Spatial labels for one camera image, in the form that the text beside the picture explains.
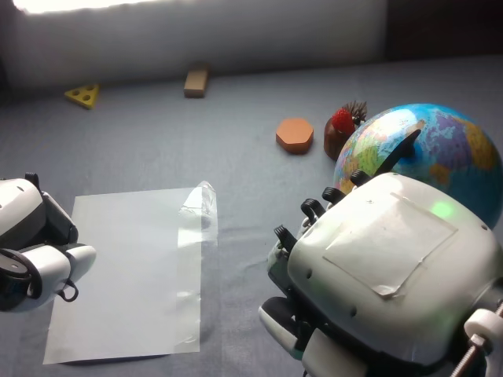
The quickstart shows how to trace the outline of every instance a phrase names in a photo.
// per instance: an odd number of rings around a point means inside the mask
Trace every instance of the metal bolt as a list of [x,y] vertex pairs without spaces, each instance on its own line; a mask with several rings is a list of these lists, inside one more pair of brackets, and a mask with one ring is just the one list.
[[[503,304],[499,305],[499,307],[496,310],[496,314],[499,317],[503,317]],[[466,369],[479,356],[480,352],[484,352],[484,350],[487,350],[488,341],[485,340],[482,336],[473,335],[470,341],[472,342],[473,346],[468,348],[468,351],[464,354],[463,358],[456,366],[450,377],[461,377],[463,373],[466,371]]]

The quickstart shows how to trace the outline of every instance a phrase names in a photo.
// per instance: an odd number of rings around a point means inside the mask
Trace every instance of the gray fabric surface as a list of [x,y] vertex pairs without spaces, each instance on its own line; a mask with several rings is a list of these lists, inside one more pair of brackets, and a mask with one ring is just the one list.
[[[301,376],[300,363],[259,323],[257,308],[279,295],[266,275],[273,228],[296,231],[299,205],[320,199],[332,183],[334,162],[322,145],[327,118],[352,100],[368,101],[370,115],[439,103],[471,116],[503,151],[502,67],[503,57],[480,57],[221,77],[210,80],[203,100],[184,99],[183,82],[159,82],[104,88],[90,112],[62,96],[1,109],[2,176],[38,172],[43,189],[69,212],[75,196],[206,180],[217,192],[219,234],[218,249],[203,248],[200,353],[42,366],[47,306],[0,313],[0,376]],[[286,117],[314,126],[306,156],[276,145]],[[500,240],[502,232],[500,221]]]

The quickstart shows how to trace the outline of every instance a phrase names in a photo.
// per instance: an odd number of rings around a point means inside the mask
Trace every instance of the gray wall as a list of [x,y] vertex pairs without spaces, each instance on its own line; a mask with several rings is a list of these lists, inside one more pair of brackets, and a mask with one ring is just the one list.
[[3,12],[0,36],[13,88],[70,86],[180,76],[195,60],[217,73],[375,61],[384,53],[386,10],[386,0],[167,0],[30,16],[14,10]]

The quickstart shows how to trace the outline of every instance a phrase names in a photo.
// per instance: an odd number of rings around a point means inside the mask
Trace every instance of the globe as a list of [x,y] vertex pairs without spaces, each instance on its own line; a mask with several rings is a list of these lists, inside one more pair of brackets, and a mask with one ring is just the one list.
[[401,158],[393,171],[443,191],[493,228],[503,204],[501,157],[470,118],[437,104],[398,106],[361,125],[340,152],[335,187],[348,194],[354,170],[374,175],[398,143],[417,129],[421,132],[414,153]]

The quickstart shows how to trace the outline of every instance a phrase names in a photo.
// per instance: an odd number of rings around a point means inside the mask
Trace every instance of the orange hexagon block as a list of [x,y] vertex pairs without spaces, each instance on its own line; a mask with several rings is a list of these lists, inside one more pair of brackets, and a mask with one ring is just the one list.
[[302,118],[285,119],[276,130],[276,141],[285,151],[302,155],[313,142],[313,127]]

